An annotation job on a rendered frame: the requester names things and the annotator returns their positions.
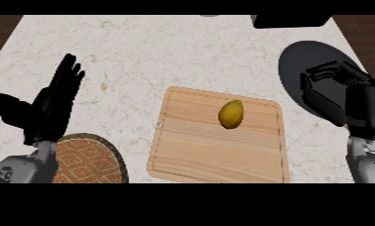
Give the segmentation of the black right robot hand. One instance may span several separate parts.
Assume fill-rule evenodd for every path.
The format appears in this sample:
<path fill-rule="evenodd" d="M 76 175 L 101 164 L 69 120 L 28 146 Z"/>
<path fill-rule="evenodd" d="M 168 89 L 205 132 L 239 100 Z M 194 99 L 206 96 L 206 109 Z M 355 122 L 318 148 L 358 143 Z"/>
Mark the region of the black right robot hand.
<path fill-rule="evenodd" d="M 332 79 L 345 86 L 344 106 L 313 89 L 313 83 Z M 375 78 L 346 61 L 330 61 L 299 75 L 301 100 L 352 137 L 375 140 Z"/>

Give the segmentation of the yellow lemon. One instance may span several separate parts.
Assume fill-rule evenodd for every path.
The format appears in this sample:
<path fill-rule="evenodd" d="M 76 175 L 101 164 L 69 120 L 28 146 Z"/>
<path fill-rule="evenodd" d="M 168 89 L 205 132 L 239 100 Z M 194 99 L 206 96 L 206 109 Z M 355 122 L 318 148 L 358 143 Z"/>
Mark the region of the yellow lemon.
<path fill-rule="evenodd" d="M 243 104 L 240 100 L 230 101 L 218 112 L 218 121 L 225 129 L 236 129 L 243 120 Z"/>

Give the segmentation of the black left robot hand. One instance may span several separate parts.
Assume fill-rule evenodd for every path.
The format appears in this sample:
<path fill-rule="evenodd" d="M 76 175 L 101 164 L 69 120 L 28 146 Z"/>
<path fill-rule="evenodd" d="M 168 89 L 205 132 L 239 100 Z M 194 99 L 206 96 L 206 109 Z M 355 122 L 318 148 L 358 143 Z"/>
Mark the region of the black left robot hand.
<path fill-rule="evenodd" d="M 50 85 L 41 89 L 32 103 L 0 93 L 0 120 L 23 130 L 25 145 L 56 142 L 64 136 L 84 76 L 76 57 L 66 54 Z"/>

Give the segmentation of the black appliance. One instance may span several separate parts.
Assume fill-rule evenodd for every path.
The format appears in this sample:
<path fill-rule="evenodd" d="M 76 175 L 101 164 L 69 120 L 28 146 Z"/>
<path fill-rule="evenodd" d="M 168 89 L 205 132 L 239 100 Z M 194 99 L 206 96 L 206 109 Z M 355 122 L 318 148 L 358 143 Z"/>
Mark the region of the black appliance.
<path fill-rule="evenodd" d="M 256 29 L 320 27 L 329 20 L 329 15 L 252 15 Z"/>

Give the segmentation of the dark grey pan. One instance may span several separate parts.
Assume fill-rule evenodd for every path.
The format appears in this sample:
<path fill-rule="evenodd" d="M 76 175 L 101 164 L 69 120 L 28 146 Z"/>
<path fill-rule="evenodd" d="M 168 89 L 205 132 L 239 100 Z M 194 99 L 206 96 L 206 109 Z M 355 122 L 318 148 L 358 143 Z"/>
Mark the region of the dark grey pan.
<path fill-rule="evenodd" d="M 295 104 L 315 117 L 320 115 L 304 104 L 299 90 L 299 75 L 313 68 L 330 61 L 346 61 L 352 66 L 357 63 L 349 56 L 335 47 L 317 41 L 299 41 L 292 43 L 280 53 L 279 77 L 282 87 Z M 332 79 L 321 79 L 311 84 L 313 89 L 344 107 L 345 86 Z"/>

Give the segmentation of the wooden cutting board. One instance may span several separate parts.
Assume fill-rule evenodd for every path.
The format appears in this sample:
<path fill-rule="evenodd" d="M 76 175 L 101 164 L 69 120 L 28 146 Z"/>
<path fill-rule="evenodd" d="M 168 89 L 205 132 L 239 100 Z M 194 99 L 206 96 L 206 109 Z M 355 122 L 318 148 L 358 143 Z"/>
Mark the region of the wooden cutting board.
<path fill-rule="evenodd" d="M 237 128 L 218 112 L 243 103 Z M 177 182 L 287 182 L 282 107 L 265 99 L 172 86 L 165 90 L 146 170 Z"/>

